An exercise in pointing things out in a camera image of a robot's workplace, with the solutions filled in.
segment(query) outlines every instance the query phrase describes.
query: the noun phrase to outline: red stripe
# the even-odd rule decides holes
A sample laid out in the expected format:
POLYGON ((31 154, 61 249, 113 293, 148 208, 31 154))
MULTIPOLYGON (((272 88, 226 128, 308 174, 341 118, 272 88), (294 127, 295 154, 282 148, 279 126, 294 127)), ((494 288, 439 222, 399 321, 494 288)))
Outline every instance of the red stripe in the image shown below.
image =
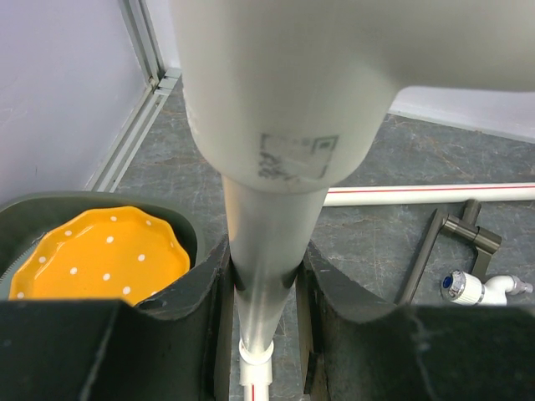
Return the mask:
POLYGON ((408 190, 398 189, 398 190, 333 190, 329 191, 329 194, 369 194, 369 193, 380 193, 380 192, 427 192, 433 190, 522 190, 522 189, 533 189, 535 185, 524 185, 524 186, 468 186, 461 188, 412 188, 408 190))

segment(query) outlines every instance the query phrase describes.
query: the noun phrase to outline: gray tiled floor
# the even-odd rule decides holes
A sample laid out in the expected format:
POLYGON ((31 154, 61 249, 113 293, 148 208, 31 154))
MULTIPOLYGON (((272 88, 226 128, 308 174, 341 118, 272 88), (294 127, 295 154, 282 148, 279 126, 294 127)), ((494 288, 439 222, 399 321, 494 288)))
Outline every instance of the gray tiled floor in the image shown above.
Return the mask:
MULTIPOLYGON (((387 116, 364 163, 341 186, 425 185, 535 180, 535 145, 461 129, 387 116)), ((189 209, 208 247, 226 230, 219 175, 197 151, 186 120, 181 87, 168 99, 118 192, 165 198, 189 209)), ((437 206, 325 208, 313 240, 342 272, 393 301, 431 212, 437 206)), ((440 206, 461 212, 461 205, 440 206)), ((535 282, 535 202, 483 206, 478 224, 503 237, 489 273, 511 273, 535 282)), ((438 282, 469 265, 471 251, 442 236, 431 255, 415 302, 440 303, 438 282)), ((511 303, 534 303, 521 295, 511 303)), ((234 342, 238 339, 235 313, 234 342)), ((275 338, 272 399, 300 400, 301 374, 295 295, 291 294, 275 338)), ((232 355, 231 399, 241 399, 238 356, 232 355)))

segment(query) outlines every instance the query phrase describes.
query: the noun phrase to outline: white pipe fitting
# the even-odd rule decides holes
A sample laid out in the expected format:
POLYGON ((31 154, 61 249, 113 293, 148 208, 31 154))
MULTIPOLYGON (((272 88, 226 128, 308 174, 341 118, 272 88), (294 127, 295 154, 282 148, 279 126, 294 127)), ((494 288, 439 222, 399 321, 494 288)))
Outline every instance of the white pipe fitting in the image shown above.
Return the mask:
POLYGON ((273 341, 263 353, 250 353, 240 339, 240 385, 245 401, 269 401, 269 385, 273 381, 271 356, 273 341))
POLYGON ((533 201, 535 200, 535 182, 331 188, 325 198, 324 206, 454 203, 469 199, 477 199, 481 202, 533 201))
POLYGON ((510 295, 532 293, 533 285, 516 276, 495 276, 485 284, 471 274, 455 270, 442 281, 442 296, 460 305, 507 305, 510 295))

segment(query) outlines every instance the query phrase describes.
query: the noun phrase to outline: white pvc pipe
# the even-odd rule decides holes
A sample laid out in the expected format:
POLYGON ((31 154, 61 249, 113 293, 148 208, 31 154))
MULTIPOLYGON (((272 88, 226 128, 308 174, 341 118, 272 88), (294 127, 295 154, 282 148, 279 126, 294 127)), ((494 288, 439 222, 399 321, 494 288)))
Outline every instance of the white pvc pipe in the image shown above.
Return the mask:
POLYGON ((481 202, 533 201, 535 200, 535 182, 331 188, 325 198, 324 206, 454 203, 469 199, 477 199, 481 202))
POLYGON ((240 384, 245 401, 269 401, 269 385, 273 381, 271 356, 273 341, 263 353, 250 353, 240 339, 240 384))

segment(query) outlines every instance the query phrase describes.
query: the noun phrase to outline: yellow plate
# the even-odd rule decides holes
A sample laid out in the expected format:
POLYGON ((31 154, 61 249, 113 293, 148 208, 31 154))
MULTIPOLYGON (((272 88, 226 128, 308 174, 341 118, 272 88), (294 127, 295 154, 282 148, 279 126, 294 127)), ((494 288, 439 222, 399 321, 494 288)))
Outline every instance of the yellow plate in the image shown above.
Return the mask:
POLYGON ((143 301, 187 273, 166 221, 133 207, 85 211, 50 231, 15 273, 9 299, 143 301))

